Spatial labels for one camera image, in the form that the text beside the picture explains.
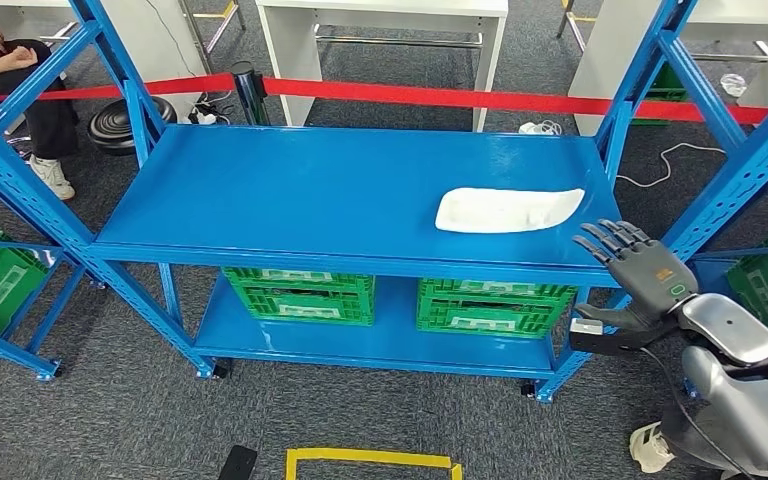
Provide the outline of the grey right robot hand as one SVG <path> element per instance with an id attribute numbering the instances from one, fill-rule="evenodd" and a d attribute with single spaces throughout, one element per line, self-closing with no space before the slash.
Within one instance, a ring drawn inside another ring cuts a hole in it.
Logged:
<path id="1" fill-rule="evenodd" d="M 656 329 L 683 301 L 699 292 L 691 270 L 660 241 L 623 220 L 583 223 L 588 235 L 572 241 L 604 265 L 630 297 L 622 309 L 597 308 L 587 303 L 575 310 L 584 318 L 622 330 Z"/>

